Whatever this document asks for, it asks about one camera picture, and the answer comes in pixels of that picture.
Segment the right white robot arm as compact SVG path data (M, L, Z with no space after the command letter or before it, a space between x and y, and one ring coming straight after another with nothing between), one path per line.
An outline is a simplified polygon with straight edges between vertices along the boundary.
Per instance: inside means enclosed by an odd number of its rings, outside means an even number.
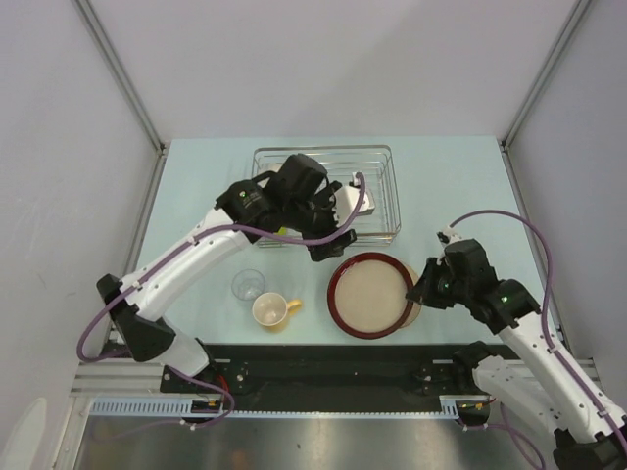
M464 393L479 389L496 398L528 426L553 437L558 468L625 468L625 410L544 326L529 291L498 277L476 240L454 241L440 257L429 258L406 298L431 308L466 307L521 359L530 379L477 341L456 353L452 380Z

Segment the metal wire dish rack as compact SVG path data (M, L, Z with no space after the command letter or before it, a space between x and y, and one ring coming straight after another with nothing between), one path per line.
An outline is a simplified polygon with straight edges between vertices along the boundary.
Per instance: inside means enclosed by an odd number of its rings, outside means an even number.
M253 154L252 174L278 170L293 154L307 155L327 170L331 181L347 186L364 176L368 210L353 222L356 247L385 247L401 230L400 203L392 150L387 145L265 147Z

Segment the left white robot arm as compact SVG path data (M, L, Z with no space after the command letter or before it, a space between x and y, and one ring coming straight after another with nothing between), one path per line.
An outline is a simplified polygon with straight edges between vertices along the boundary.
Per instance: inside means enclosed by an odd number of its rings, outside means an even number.
M324 166L294 154L277 170L232 183L215 206L172 248L148 265L97 283L105 307L137 362L156 360L182 373L193 390L217 378L200 341L164 319L169 306L212 267L266 238L308 249L314 262L336 258L354 243L351 225L366 199L364 176L331 181Z

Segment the red rimmed round plate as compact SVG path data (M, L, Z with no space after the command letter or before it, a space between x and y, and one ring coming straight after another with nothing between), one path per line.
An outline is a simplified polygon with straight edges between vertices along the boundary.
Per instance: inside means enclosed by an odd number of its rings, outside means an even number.
M402 261L379 252L357 254L333 273L327 306L346 334L377 340L410 326L421 306L406 299L418 275Z

